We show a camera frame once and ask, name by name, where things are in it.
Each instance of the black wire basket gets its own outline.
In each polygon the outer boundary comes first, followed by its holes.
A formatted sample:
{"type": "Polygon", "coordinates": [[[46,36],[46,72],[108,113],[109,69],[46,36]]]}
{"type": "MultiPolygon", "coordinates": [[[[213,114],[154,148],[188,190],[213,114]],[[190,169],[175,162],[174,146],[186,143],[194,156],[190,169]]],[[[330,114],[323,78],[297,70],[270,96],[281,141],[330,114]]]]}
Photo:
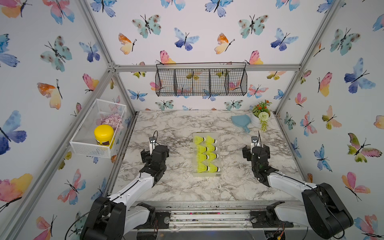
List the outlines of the black wire basket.
{"type": "Polygon", "coordinates": [[[244,96],[246,63],[157,64],[157,96],[244,96]]]}

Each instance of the yellow jar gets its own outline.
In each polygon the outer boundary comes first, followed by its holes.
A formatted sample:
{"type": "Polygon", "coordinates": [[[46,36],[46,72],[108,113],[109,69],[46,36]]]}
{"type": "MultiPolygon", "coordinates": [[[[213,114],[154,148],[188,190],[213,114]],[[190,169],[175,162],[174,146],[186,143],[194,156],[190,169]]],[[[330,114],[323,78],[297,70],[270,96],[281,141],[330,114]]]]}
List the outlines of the yellow jar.
{"type": "Polygon", "coordinates": [[[113,128],[110,125],[102,124],[95,128],[94,134],[97,144],[112,148],[113,133],[113,128]]]}

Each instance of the shuttlecock tray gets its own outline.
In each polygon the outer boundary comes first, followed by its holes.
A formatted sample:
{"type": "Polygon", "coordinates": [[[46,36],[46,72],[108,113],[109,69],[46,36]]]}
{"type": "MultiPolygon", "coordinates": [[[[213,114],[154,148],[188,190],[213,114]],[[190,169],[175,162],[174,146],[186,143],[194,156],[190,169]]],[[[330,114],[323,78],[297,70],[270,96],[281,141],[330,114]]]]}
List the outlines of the shuttlecock tray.
{"type": "MultiPolygon", "coordinates": [[[[206,146],[206,142],[202,142],[200,143],[201,146],[206,146]]],[[[193,158],[192,158],[192,166],[193,166],[193,176],[194,177],[220,177],[221,174],[222,174],[222,171],[223,171],[223,168],[222,168],[222,164],[221,164],[221,158],[220,158],[220,148],[219,148],[219,134],[217,132],[196,132],[193,134],[192,136],[192,143],[191,143],[192,147],[193,147],[193,158]],[[193,139],[195,136],[199,136],[199,137],[203,137],[203,138],[206,138],[207,136],[210,136],[212,137],[213,139],[215,139],[215,143],[212,143],[212,146],[215,146],[216,147],[216,150],[213,151],[212,153],[215,153],[217,154],[217,157],[212,160],[212,161],[208,161],[208,160],[204,160],[202,163],[206,166],[208,166],[210,163],[212,163],[213,165],[215,165],[216,167],[218,167],[220,169],[220,171],[218,172],[197,172],[197,167],[198,167],[198,161],[196,159],[196,155],[197,155],[197,148],[196,148],[196,144],[193,142],[193,139]]]]}

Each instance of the potted plant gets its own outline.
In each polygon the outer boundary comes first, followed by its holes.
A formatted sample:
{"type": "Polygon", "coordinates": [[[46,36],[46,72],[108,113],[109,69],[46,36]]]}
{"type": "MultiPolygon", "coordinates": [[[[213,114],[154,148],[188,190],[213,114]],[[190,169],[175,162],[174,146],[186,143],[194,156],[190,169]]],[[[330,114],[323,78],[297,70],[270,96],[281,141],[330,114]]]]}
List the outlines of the potted plant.
{"type": "Polygon", "coordinates": [[[271,105],[268,100],[264,100],[262,102],[259,102],[256,106],[253,107],[251,114],[251,124],[254,127],[259,127],[260,130],[266,131],[266,128],[268,126],[268,121],[270,119],[271,113],[268,109],[268,107],[271,105]]]}

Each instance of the wire basket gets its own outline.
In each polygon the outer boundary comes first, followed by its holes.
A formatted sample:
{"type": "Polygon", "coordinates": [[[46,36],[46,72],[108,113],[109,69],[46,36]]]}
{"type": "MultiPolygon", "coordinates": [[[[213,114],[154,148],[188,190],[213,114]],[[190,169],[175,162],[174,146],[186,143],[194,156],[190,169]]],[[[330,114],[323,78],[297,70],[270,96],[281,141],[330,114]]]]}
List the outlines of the wire basket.
{"type": "Polygon", "coordinates": [[[111,152],[115,152],[115,140],[120,133],[120,128],[118,127],[114,131],[112,147],[97,145],[94,130],[101,124],[104,118],[111,114],[118,113],[121,119],[124,119],[126,110],[126,105],[96,99],[70,141],[74,152],[92,157],[110,158],[111,152]]]}
{"type": "Polygon", "coordinates": [[[246,63],[157,64],[157,96],[244,96],[246,63]]]}

